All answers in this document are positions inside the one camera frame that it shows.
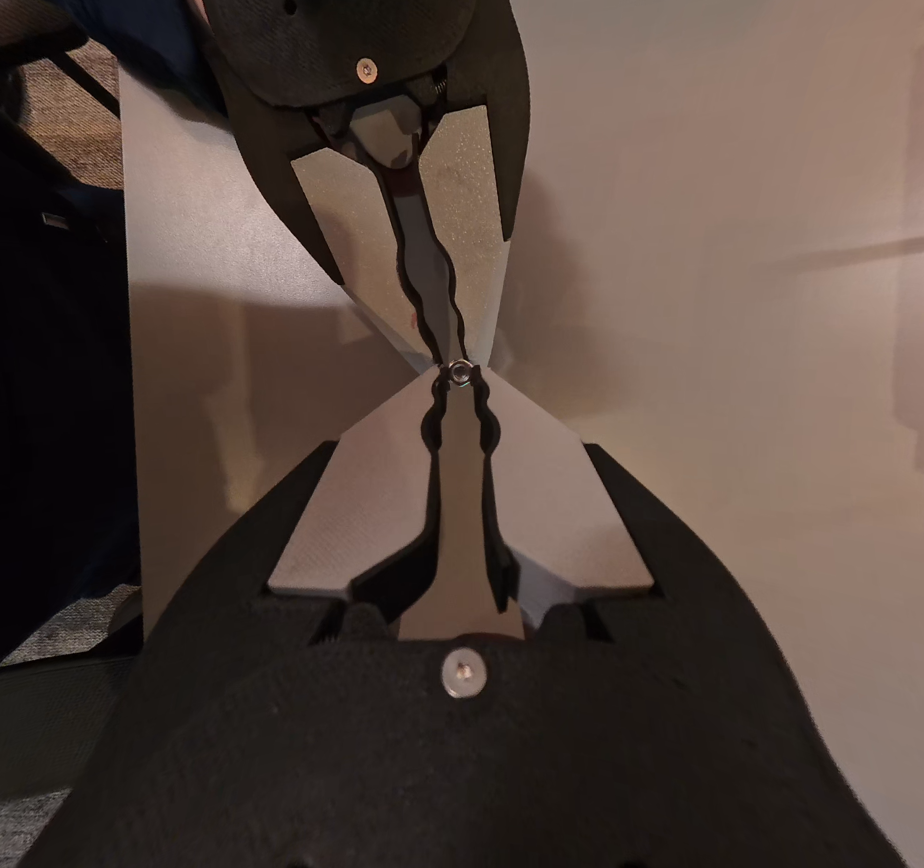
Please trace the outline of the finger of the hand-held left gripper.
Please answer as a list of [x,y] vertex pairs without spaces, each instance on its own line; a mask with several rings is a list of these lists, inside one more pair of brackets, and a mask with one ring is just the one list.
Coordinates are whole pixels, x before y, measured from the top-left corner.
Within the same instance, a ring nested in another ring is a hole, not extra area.
[[418,373],[438,365],[402,288],[398,238],[373,171],[327,147],[293,160],[291,166],[346,294]]
[[510,242],[502,236],[487,108],[446,113],[420,159],[436,238],[450,256],[468,360],[487,366]]

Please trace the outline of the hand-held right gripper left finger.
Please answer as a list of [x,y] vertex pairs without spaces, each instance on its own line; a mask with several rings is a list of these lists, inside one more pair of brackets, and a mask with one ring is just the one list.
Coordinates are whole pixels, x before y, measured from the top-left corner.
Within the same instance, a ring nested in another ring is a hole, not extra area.
[[387,622],[430,588],[448,381],[432,367],[345,432],[268,580],[280,596],[367,603]]

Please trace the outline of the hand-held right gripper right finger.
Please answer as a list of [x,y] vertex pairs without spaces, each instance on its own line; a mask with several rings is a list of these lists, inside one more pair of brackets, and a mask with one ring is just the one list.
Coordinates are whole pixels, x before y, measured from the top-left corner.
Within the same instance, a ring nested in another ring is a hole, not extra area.
[[498,610],[514,602],[537,631],[554,607],[649,593],[653,574],[579,436],[491,369],[475,368],[470,385]]

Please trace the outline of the black office chair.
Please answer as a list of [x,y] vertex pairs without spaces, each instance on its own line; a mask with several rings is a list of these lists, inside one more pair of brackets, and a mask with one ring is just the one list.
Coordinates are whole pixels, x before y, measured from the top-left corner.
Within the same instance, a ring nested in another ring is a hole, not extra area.
[[122,184],[118,65],[63,10],[1,0],[2,112],[78,180]]

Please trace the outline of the person's left forearm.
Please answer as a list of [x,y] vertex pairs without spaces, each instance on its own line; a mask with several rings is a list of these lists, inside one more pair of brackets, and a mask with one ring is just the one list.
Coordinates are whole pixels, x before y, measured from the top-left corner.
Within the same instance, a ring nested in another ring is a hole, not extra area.
[[225,117],[188,0],[92,0],[92,7],[104,43],[124,66],[202,111]]

